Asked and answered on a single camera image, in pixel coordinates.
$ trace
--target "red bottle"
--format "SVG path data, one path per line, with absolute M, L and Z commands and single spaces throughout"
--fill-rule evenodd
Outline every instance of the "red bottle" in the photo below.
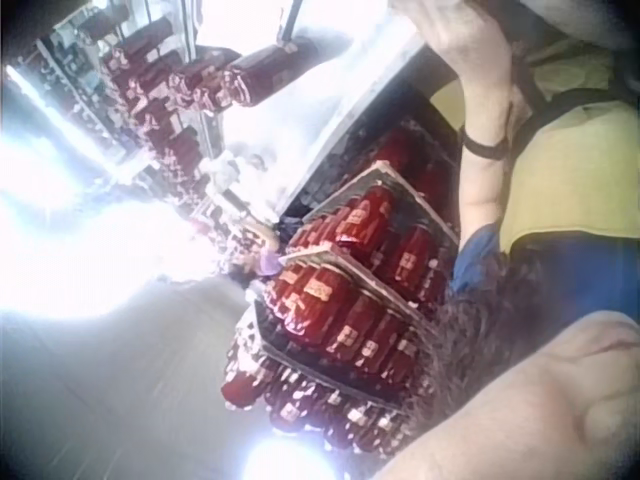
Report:
M 327 342 L 325 352 L 338 362 L 349 362 L 360 349 L 365 335 L 383 314 L 380 301 L 370 292 L 359 290 L 355 304 L 339 322 L 341 326 Z
M 158 48 L 167 38 L 173 35 L 173 27 L 167 17 L 159 18 L 139 28 L 120 43 L 113 46 L 114 60 L 120 68 L 127 69 L 148 53 Z
M 436 213 L 443 212 L 451 191 L 451 172 L 443 161 L 431 161 L 418 169 L 410 183 Z
M 287 245 L 287 254 L 292 254 L 298 251 L 298 246 L 300 245 L 300 242 L 303 240 L 304 236 L 309 232 L 309 228 L 311 228 L 311 224 L 306 224 L 296 231 L 296 233 L 289 241 L 289 244 Z
M 338 245 L 356 260 L 368 265 L 371 254 L 384 240 L 395 197 L 389 187 L 376 185 L 367 190 L 336 237 Z
M 315 245 L 316 237 L 318 236 L 318 231 L 322 227 L 322 224 L 324 223 L 324 220 L 326 217 L 327 217 L 326 215 L 320 215 L 319 217 L 317 217 L 311 222 L 311 225 L 309 226 L 309 231 L 307 232 L 305 237 L 300 241 L 299 250 L 304 250 L 306 248 L 309 248 L 312 245 Z
M 237 369 L 230 371 L 220 392 L 236 408 L 250 408 L 265 392 L 276 375 L 280 364 L 266 356 L 256 359 L 243 351 L 238 352 Z
M 321 62 L 313 42 L 297 37 L 285 47 L 272 45 L 227 67 L 223 85 L 234 103 L 253 107 Z
M 269 388 L 264 392 L 263 398 L 267 404 L 267 410 L 282 405 L 282 402 L 288 398 L 291 392 L 295 391 L 304 380 L 304 375 L 297 370 L 292 368 L 282 369 L 271 381 Z
M 418 346 L 415 332 L 409 331 L 389 354 L 380 373 L 382 380 L 395 390 L 404 388 L 416 366 Z
M 304 270 L 305 263 L 298 261 L 288 265 L 275 280 L 268 296 L 265 297 L 267 306 L 275 308 L 284 293 L 296 283 L 298 277 Z
M 383 458 L 391 458 L 411 441 L 411 436 L 403 424 L 396 426 L 380 444 L 379 452 Z
M 284 320 L 289 336 L 300 345 L 320 345 L 336 313 L 352 294 L 346 273 L 333 265 L 322 265 Z
M 378 249 L 371 255 L 371 273 L 383 282 L 386 282 L 389 275 L 385 275 L 385 266 L 388 268 L 393 254 L 400 246 L 402 236 L 395 230 L 389 228 L 384 236 L 384 241 Z
M 320 228 L 318 228 L 318 231 L 313 237 L 313 243 L 311 243 L 309 246 L 317 247 L 321 245 L 322 240 L 326 237 L 327 231 L 333 227 L 336 215 L 338 213 L 340 213 L 340 209 L 336 208 L 333 212 L 325 217 L 324 222 L 322 222 L 322 225 L 320 225 Z
M 217 49 L 214 52 L 187 63 L 169 75 L 169 88 L 176 93 L 190 97 L 196 87 L 211 79 L 220 83 L 219 73 L 239 54 L 229 49 Z
M 361 435 L 354 440 L 354 446 L 364 453 L 373 453 L 388 443 L 394 430 L 404 422 L 398 412 L 383 412 Z
M 110 5 L 103 10 L 87 18 L 78 25 L 76 33 L 85 45 L 95 45 L 110 33 L 115 32 L 116 27 L 129 19 L 129 9 L 125 5 Z
M 346 220 L 351 211 L 360 203 L 360 196 L 355 195 L 349 199 L 346 205 L 338 208 L 327 229 L 319 240 L 319 245 L 335 245 L 336 236 L 344 230 Z
M 412 138 L 409 132 L 403 128 L 394 129 L 384 140 L 378 151 L 373 156 L 373 161 L 385 161 L 400 175 L 411 163 Z
M 325 394 L 322 385 L 307 378 L 292 391 L 269 415 L 271 425 L 283 433 L 297 433 L 304 429 L 313 407 Z
M 146 98 L 161 84 L 169 80 L 169 74 L 182 66 L 182 57 L 171 50 L 149 63 L 136 76 L 129 79 L 129 88 L 134 95 Z
M 212 75 L 195 87 L 192 98 L 195 109 L 203 112 L 219 113 L 231 105 L 222 90 L 222 73 Z
M 380 408 L 369 402 L 355 400 L 347 405 L 346 417 L 332 423 L 324 432 L 324 439 L 337 450 L 346 450 L 375 420 Z
M 276 303 L 276 306 L 273 309 L 276 316 L 281 319 L 287 318 L 289 312 L 298 302 L 298 298 L 300 298 L 304 287 L 307 286 L 307 283 L 311 278 L 313 278 L 319 268 L 319 264 L 309 262 L 302 272 L 300 272 L 296 282 L 287 288 L 287 290 L 282 294 L 282 298 Z
M 146 107 L 139 110 L 134 115 L 134 120 L 143 132 L 157 130 L 165 122 L 169 122 L 173 115 L 173 110 L 167 109 L 168 97 L 152 98 Z
M 331 392 L 325 389 L 324 399 L 319 400 L 307 415 L 307 427 L 315 430 L 329 428 L 344 415 L 344 408 L 349 401 L 350 397 L 340 390 Z
M 437 254 L 437 245 L 424 224 L 413 225 L 402 238 L 389 271 L 396 290 L 407 300 L 415 299 L 427 263 Z
M 419 302 L 418 310 L 426 316 L 431 316 L 438 306 L 442 305 L 447 289 L 447 276 L 437 264 L 436 259 L 429 262 L 430 268 L 425 273 L 416 295 Z
M 365 375 L 377 374 L 387 354 L 395 348 L 405 330 L 406 325 L 400 319 L 400 314 L 387 309 L 375 329 L 366 336 L 354 359 L 358 371 Z

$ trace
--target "store shelf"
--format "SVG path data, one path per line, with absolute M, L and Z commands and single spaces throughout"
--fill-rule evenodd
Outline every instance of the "store shelf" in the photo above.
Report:
M 275 339 L 265 331 L 267 307 L 261 302 L 255 302 L 254 306 L 257 334 L 257 344 L 254 344 L 254 348 L 322 385 L 380 407 L 394 411 L 402 410 L 402 401 L 396 392 L 377 390 L 371 382 L 355 377 L 353 368 L 349 365 L 321 365 L 317 354 L 305 350 L 296 353 L 285 352 L 288 343 L 286 338 Z
M 317 260 L 320 263 L 328 263 L 339 267 L 347 272 L 356 281 L 358 286 L 376 294 L 385 301 L 388 306 L 395 307 L 400 313 L 405 314 L 412 323 L 426 323 L 426 320 L 420 313 L 409 303 L 396 293 L 391 287 L 384 284 L 367 268 L 362 266 L 360 262 L 354 260 L 351 256 L 344 253 L 335 245 L 327 245 L 320 247 L 311 247 L 301 252 L 285 255 L 280 261 L 285 265 L 296 260 Z
M 424 218 L 429 223 L 437 225 L 439 231 L 446 235 L 449 242 L 458 244 L 458 237 L 453 230 L 449 228 L 425 199 L 385 161 L 375 162 L 370 168 L 318 205 L 313 212 L 304 217 L 304 221 L 309 222 L 318 215 L 330 213 L 337 207 L 346 204 L 353 195 L 362 195 L 369 187 L 380 185 L 381 183 L 390 183 L 399 187 L 401 205 L 397 206 L 396 210 L 408 211 L 412 209 L 412 205 L 415 205 L 417 207 L 415 213 L 419 218 Z
M 71 79 L 69 78 L 69 76 L 67 75 L 67 73 L 64 71 L 64 69 L 60 66 L 60 63 L 58 62 L 58 60 L 56 60 L 54 58 L 54 56 L 51 54 L 51 52 L 49 51 L 49 49 L 45 46 L 44 43 L 42 43 L 41 40 L 36 40 L 36 46 L 38 48 L 38 50 L 40 51 L 40 53 L 42 54 L 42 56 L 47 60 L 47 62 L 49 63 L 49 65 L 51 65 L 51 67 L 55 70 L 55 72 L 58 74 L 58 76 L 60 77 L 62 83 L 64 83 L 73 93 L 73 95 L 76 98 L 76 101 L 84 108 L 84 110 L 87 112 L 87 114 L 91 117 L 91 119 L 96 122 L 97 125 L 100 126 L 100 128 L 102 128 L 107 135 L 109 135 L 109 137 L 116 143 L 118 143 L 113 135 L 113 132 L 111 132 L 111 130 L 102 122 L 102 120 L 100 120 L 98 118 L 98 116 L 93 112 L 93 110 L 91 109 L 91 107 L 87 104 L 87 102 L 85 101 L 85 99 L 83 98 L 83 95 L 78 91 L 78 89 L 73 85 L 73 83 L 71 82 Z

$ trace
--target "curly hair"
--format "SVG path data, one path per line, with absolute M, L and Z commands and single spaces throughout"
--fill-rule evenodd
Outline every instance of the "curly hair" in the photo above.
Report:
M 483 281 L 448 292 L 433 321 L 418 326 L 423 388 L 409 400 L 416 433 L 453 415 L 547 338 L 539 263 L 522 253 L 487 256 Z

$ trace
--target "shopper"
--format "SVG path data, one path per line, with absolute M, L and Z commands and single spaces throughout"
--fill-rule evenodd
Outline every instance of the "shopper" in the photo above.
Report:
M 472 2 L 391 4 L 457 73 L 465 127 L 460 252 L 423 332 L 433 396 L 416 399 L 425 429 L 455 415 L 381 478 L 606 478 L 638 418 L 637 114 L 610 92 L 559 95 L 510 146 L 498 24 Z

